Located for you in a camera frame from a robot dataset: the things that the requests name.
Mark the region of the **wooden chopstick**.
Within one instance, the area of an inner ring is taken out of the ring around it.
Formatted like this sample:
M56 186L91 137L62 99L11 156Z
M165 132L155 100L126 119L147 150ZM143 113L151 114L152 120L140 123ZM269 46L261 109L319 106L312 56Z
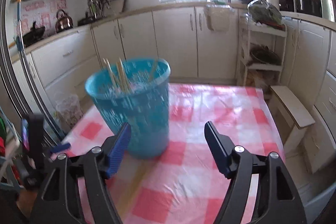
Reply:
M158 65L158 59L153 61L153 64L151 66L151 71L150 71L150 74L149 74L149 78L148 78L148 82L151 82L154 79L154 74L156 72L157 65Z
M130 211L131 205L140 190L141 183L146 178L147 173L151 170L151 167L152 163L150 161L141 160L141 164L137 168L134 178L121 194L117 203L117 209L121 219L125 219Z
M113 71L112 71L112 69L110 67L110 63L109 63L108 59L103 59L103 62L106 65L106 68L108 70L110 79L112 81L112 85L116 89L117 88L117 83L116 83L116 80L115 80L115 77L114 77L114 73L113 73Z
M123 63L122 60L119 59L116 62L116 68L118 71L118 77L119 77L119 83L120 83L120 88L124 93L130 93L131 89L130 89L130 84L127 78L127 75L125 73L124 67L123 67Z

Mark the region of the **wooden stool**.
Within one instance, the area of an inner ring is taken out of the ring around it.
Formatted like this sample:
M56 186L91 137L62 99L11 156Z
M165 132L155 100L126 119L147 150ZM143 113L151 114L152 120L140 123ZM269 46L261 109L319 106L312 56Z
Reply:
M333 157L333 137L317 110L308 111L286 86L271 86L270 108L273 115L280 114L289 127L285 134L284 152L290 153L303 144L311 173L323 169Z

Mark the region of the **patterned trash bin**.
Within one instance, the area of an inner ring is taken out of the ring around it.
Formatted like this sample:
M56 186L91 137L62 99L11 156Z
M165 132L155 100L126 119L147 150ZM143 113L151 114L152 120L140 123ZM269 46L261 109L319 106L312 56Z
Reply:
M55 110L60 126L65 133L69 133L84 115L79 97L76 94L70 94L56 100Z

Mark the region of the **pink checkered tablecloth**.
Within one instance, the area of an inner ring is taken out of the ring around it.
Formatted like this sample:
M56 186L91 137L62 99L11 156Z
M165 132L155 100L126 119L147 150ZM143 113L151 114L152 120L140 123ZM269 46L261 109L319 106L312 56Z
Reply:
M154 159L123 223L213 223L229 181L218 171L206 143L204 126L251 153L284 153L282 141L262 91L235 86L169 86L169 145ZM118 200L141 164L125 154L118 173L107 181Z

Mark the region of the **teal perforated plastic basket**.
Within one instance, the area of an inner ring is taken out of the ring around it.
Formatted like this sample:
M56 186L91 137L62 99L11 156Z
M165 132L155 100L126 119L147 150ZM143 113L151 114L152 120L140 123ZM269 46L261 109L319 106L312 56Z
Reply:
M131 126L128 152L140 159L163 154L169 144L169 77L171 69L164 59L158 59L154 79L148 82L154 58L124 61L130 93L120 88L116 64L111 65L117 83L112 85L107 68L90 76L86 93L113 133L125 122Z

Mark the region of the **black wok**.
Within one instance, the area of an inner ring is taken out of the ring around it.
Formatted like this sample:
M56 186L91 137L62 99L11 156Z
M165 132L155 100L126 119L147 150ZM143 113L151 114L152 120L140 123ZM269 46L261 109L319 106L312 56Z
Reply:
M44 35L45 26L37 27L37 22L34 21L30 31L23 35L23 43L28 46L38 42Z

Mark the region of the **black pan on shelf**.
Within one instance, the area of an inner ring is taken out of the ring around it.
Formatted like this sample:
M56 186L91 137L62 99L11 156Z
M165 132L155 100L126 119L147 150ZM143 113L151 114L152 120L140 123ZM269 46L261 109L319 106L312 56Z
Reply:
M255 46L250 50L251 63L281 65L280 57L267 46Z

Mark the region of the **white storage shelf rack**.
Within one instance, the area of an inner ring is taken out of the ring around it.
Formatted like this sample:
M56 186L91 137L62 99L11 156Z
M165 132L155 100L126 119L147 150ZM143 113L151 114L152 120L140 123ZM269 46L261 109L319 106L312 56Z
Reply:
M268 100L270 87L280 82L284 69L288 29L256 23L245 10L238 17L238 86L259 88Z

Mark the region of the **copper kettle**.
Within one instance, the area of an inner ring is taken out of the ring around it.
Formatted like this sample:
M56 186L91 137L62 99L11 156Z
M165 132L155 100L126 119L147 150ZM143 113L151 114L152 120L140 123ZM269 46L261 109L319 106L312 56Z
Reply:
M72 18L63 9L59 9L56 13L57 22L55 24L56 33L60 33L74 27Z

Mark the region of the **bag of green vegetables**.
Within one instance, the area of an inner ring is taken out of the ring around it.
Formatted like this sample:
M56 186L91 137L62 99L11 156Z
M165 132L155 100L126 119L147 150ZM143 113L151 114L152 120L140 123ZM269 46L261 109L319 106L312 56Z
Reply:
M255 21L269 26L282 25L280 11L265 0L254 0L247 6L248 14Z

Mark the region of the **plastic bag on cabinet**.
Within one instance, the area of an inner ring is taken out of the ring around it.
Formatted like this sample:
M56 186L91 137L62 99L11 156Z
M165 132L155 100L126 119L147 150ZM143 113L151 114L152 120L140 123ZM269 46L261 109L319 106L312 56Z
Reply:
M204 8L207 27L214 32L227 32L234 18L234 9L228 5L207 5Z

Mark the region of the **utensil rack on wall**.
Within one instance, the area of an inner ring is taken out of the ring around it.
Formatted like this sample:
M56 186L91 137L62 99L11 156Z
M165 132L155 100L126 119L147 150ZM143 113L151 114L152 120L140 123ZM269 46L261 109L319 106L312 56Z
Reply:
M87 16L100 20L123 13L126 0L87 0Z

